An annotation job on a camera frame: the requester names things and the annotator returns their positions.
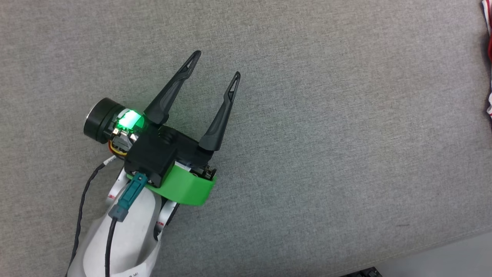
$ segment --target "gray fabric surface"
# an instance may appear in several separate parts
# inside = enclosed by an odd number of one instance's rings
[[[339,276],[492,230],[486,35],[466,0],[4,0],[0,275],[64,274],[108,157],[87,112],[142,111],[197,49],[170,126],[200,138],[242,80],[218,182],[180,207],[154,276]]]

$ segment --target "teal connector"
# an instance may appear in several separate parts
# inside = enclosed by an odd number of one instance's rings
[[[126,187],[123,195],[118,200],[118,203],[114,205],[109,211],[108,215],[111,218],[116,218],[119,222],[123,222],[126,215],[128,214],[128,210],[131,205],[137,199],[138,195],[144,189],[147,184],[147,176],[137,173],[131,180],[130,184]]]

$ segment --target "green led light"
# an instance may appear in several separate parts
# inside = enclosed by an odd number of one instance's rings
[[[135,123],[142,118],[142,116],[138,113],[136,113],[133,110],[127,111],[123,117],[118,121],[118,126],[126,128],[126,129],[133,129],[133,126],[135,126]]]

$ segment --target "yellow wire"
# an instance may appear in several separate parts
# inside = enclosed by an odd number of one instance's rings
[[[113,152],[115,152],[116,154],[118,154],[120,156],[126,156],[127,153],[120,152],[120,151],[116,150],[115,148],[113,148],[113,144],[111,143],[111,141],[109,141],[108,143],[109,143],[109,147],[111,148],[111,150],[113,150]]]

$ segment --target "black camera lens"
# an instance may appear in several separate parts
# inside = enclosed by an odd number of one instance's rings
[[[102,144],[111,138],[118,114],[125,107],[115,101],[104,98],[89,112],[84,124],[84,134]]]

